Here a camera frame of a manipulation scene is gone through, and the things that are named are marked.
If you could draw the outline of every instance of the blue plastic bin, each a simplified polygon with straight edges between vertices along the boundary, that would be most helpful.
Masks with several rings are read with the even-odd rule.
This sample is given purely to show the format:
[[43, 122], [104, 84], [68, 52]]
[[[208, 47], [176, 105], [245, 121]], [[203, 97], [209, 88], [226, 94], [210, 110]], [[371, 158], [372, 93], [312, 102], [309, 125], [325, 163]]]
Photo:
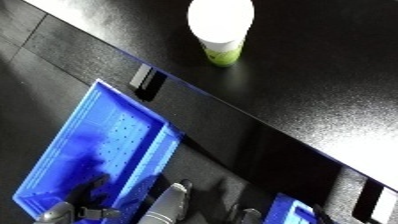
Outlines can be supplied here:
[[79, 223], [129, 223], [181, 137], [168, 121], [97, 80], [13, 199], [37, 218], [76, 185], [106, 173], [103, 205], [122, 217]]
[[279, 193], [263, 224], [311, 224], [315, 221], [311, 207]]

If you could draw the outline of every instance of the cup lid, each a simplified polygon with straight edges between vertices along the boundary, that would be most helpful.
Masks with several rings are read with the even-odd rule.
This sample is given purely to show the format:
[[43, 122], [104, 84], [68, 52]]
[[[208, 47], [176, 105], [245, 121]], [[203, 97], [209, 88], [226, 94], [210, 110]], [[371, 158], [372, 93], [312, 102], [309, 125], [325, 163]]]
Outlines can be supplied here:
[[227, 43], [243, 38], [254, 19], [251, 0], [193, 0], [188, 24], [198, 38]]

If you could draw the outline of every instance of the white cup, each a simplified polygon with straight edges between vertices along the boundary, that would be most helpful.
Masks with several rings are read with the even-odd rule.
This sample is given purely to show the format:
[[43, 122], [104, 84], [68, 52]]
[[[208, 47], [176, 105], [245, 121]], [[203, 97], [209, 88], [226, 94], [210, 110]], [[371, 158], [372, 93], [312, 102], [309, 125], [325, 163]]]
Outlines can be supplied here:
[[193, 0], [188, 25], [209, 60], [229, 66], [238, 60], [254, 19], [251, 0]]

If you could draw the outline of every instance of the black surface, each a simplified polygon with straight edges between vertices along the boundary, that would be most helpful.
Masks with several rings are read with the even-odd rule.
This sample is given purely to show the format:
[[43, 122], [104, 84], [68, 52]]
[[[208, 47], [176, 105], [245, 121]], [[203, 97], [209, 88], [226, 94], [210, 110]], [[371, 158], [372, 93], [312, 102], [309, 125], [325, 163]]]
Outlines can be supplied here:
[[[73, 41], [63, 41], [71, 36]], [[1, 164], [5, 184], [1, 185], [0, 210], [7, 211], [0, 213], [0, 223], [29, 222], [11, 196], [76, 106], [86, 85], [101, 77], [137, 99], [127, 87], [137, 62], [51, 16], [25, 47], [29, 50], [21, 48], [0, 72], [0, 139], [7, 139], [0, 145], [0, 158], [5, 161]], [[8, 48], [0, 48], [0, 52], [7, 59], [14, 54]], [[306, 202], [323, 203], [328, 196], [337, 164], [209, 96], [166, 79], [155, 98], [145, 105], [187, 133], [166, 167], [164, 179], [154, 188], [156, 196], [167, 183], [187, 176], [192, 179], [195, 199], [187, 223], [217, 223], [235, 202], [266, 213], [272, 191], [280, 189]], [[278, 157], [286, 161], [278, 162]], [[262, 164], [272, 169], [262, 170]], [[318, 171], [308, 175], [314, 166]], [[325, 181], [314, 179], [316, 176], [325, 177]], [[297, 185], [288, 181], [297, 178]]]
[[31, 223], [12, 195], [87, 87], [24, 49], [0, 63], [0, 222]]
[[[0, 222], [31, 223], [11, 197], [88, 86], [24, 48], [8, 65], [1, 62], [0, 74]], [[220, 223], [229, 206], [238, 201], [266, 213], [273, 200], [273, 194], [250, 185], [184, 143], [154, 187], [154, 196], [167, 184], [186, 177], [194, 182], [195, 190], [185, 223]]]
[[395, 1], [254, 0], [243, 55], [227, 69], [211, 66], [189, 32], [190, 1], [27, 2], [398, 187], [382, 174], [391, 167], [345, 158], [363, 136], [377, 139], [372, 148], [397, 141]]
[[0, 0], [0, 36], [21, 46], [44, 15], [22, 1]]
[[[48, 16], [25, 47], [88, 85], [99, 77], [139, 100], [127, 86], [137, 62], [58, 19]], [[292, 138], [170, 79], [143, 103], [186, 132], [191, 148], [257, 186], [325, 202], [339, 166]]]

